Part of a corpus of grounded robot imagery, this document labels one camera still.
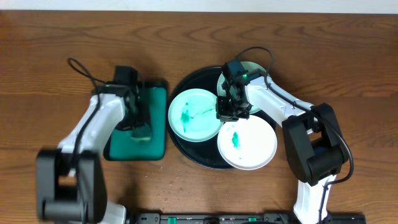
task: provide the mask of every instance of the black cable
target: black cable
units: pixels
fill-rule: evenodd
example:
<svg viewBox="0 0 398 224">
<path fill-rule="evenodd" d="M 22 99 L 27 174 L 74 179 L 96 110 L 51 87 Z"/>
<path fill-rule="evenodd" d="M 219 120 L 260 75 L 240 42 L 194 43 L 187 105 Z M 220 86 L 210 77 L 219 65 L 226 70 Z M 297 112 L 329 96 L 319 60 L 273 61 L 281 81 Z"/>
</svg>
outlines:
<svg viewBox="0 0 398 224">
<path fill-rule="evenodd" d="M 245 53 L 245 52 L 247 52 L 248 50 L 251 50 L 251 49 L 263 49 L 263 50 L 267 51 L 267 52 L 270 54 L 270 56 L 271 56 L 271 63 L 270 63 L 270 65 L 268 66 L 268 68 L 267 68 L 267 70 L 266 70 L 266 72 L 265 72 L 265 74 L 264 74 L 264 81 L 265 81 L 265 84 L 266 84 L 267 88 L 269 88 L 269 89 L 270 89 L 273 93 L 275 93 L 275 95 L 277 95 L 278 97 L 280 97 L 280 98 L 282 98 L 283 100 L 285 100 L 286 102 L 290 103 L 292 106 L 297 107 L 298 109 L 303 110 L 304 112 L 306 112 L 306 113 L 310 114 L 311 116 L 313 116 L 314 118 L 316 118 L 316 119 L 318 120 L 318 122 L 321 122 L 321 123 L 323 123 L 324 125 L 328 126 L 328 127 L 331 129 L 331 131 L 333 132 L 333 134 L 336 135 L 336 136 L 338 137 L 340 143 L 341 143 L 341 144 L 346 148 L 346 150 L 347 150 L 347 153 L 348 153 L 348 160 L 349 160 L 349 172 L 348 172 L 347 176 L 345 176 L 344 178 L 339 179 L 339 180 L 334 180 L 334 181 L 326 182 L 326 183 L 324 184 L 324 186 L 323 186 L 321 204 L 320 204 L 320 208 L 319 208 L 319 217 L 318 217 L 318 223 L 321 224 L 321 222 L 322 222 L 322 208 L 323 208 L 323 204 L 325 203 L 325 196 L 326 196 L 326 191 L 328 190 L 328 186 L 329 186 L 329 185 L 332 185 L 332 184 L 339 184 L 339 183 L 342 183 L 342 182 L 344 182 L 344 181 L 347 181 L 347 180 L 353 175 L 353 172 L 354 172 L 354 159 L 353 159 L 353 155 L 352 155 L 351 150 L 349 149 L 349 147 L 348 147 L 346 141 L 343 139 L 343 137 L 339 134 L 339 132 L 335 129 L 335 127 L 334 127 L 333 125 L 331 125 L 331 123 L 330 123 L 327 119 L 322 118 L 321 116 L 319 116 L 319 115 L 317 115 L 316 113 L 314 113 L 314 112 L 308 110 L 307 108 L 298 105 L 295 101 L 289 100 L 288 98 L 286 98 L 285 96 L 283 96 L 282 94 L 280 94 L 278 91 L 274 90 L 273 87 L 271 87 L 271 84 L 268 83 L 268 81 L 267 81 L 267 77 L 268 77 L 268 73 L 269 73 L 269 71 L 270 71 L 270 69 L 272 68 L 272 65 L 273 65 L 273 63 L 274 63 L 274 55 L 273 55 L 273 53 L 272 53 L 269 49 L 267 49 L 267 48 L 265 48 L 265 47 L 250 47 L 250 48 L 248 48 L 248 49 L 246 49 L 246 50 L 243 50 L 241 53 L 239 53 L 239 54 L 236 56 L 236 58 L 239 58 L 240 56 L 242 56 L 243 53 Z"/>
<path fill-rule="evenodd" d="M 73 63 L 76 63 L 76 64 L 83 70 L 83 72 L 82 72 L 81 70 L 77 69 L 77 68 L 74 66 Z M 79 131 L 79 133 L 77 134 L 77 137 L 76 137 L 75 147 L 73 148 L 72 158 L 70 159 L 70 165 L 71 165 L 71 167 L 76 168 L 76 157 L 77 157 L 77 154 L 78 154 L 78 151 L 79 151 L 80 142 L 81 142 L 81 137 L 83 137 L 83 134 L 84 134 L 84 132 L 85 132 L 85 129 L 87 128 L 88 124 L 89 124 L 90 121 L 94 118 L 95 114 L 97 113 L 97 111 L 98 111 L 98 110 L 100 109 L 100 107 L 101 107 L 100 91 L 98 90 L 98 87 L 97 87 L 95 81 L 99 81 L 99 82 L 103 82 L 103 83 L 104 83 L 104 81 L 99 80 L 99 79 L 93 77 L 93 76 L 91 75 L 91 73 L 87 70 L 87 68 L 84 67 L 78 60 L 76 60 L 76 59 L 74 59 L 74 58 L 68 58 L 68 64 L 69 64 L 69 65 L 71 66 L 71 68 L 74 69 L 76 72 L 80 73 L 81 75 L 83 75 L 83 76 L 85 76 L 85 77 L 88 77 L 88 78 L 91 80 L 91 82 L 92 82 L 92 84 L 93 84 L 93 86 L 94 86 L 95 93 L 96 93 L 97 98 L 98 98 L 98 99 L 97 99 L 97 104 L 95 105 L 94 111 L 92 112 L 92 114 L 90 114 L 90 116 L 88 117 L 88 119 L 86 120 L 86 122 L 84 123 L 84 125 L 81 127 L 81 129 L 80 129 L 80 131 Z"/>
</svg>

